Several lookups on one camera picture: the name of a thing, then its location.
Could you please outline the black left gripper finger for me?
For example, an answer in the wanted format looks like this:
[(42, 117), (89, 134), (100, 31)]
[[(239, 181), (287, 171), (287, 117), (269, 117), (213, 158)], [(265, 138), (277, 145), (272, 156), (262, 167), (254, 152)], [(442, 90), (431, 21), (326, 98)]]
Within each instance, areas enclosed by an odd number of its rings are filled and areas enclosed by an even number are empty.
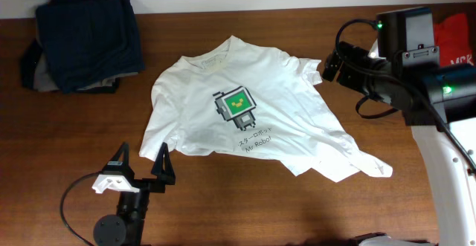
[(170, 151), (166, 143), (162, 143), (155, 158), (151, 174), (156, 176), (156, 180), (165, 185), (174, 185), (176, 175), (170, 160)]
[(128, 164), (129, 144), (127, 142), (123, 142), (109, 162), (114, 164)]

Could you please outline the white robot print t-shirt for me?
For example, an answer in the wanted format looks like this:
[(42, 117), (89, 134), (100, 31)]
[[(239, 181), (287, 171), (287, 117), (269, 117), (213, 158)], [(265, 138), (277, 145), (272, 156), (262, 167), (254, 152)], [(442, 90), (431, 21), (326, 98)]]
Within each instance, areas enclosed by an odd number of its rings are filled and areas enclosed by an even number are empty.
[(359, 149), (322, 96), (316, 59), (232, 36), (201, 56), (181, 57), (155, 81), (139, 154), (161, 144), (185, 155), (213, 152), (276, 160), (292, 174), (311, 169), (334, 182), (392, 168)]

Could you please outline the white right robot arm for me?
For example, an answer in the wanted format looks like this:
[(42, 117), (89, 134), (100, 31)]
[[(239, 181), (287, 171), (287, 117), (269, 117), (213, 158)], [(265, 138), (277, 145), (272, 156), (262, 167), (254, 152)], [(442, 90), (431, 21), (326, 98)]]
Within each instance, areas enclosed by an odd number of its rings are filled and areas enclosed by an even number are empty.
[(475, 244), (475, 68), (440, 64), (432, 12), (380, 13), (377, 56), (335, 40), (323, 77), (400, 111), (425, 163), (441, 245)]

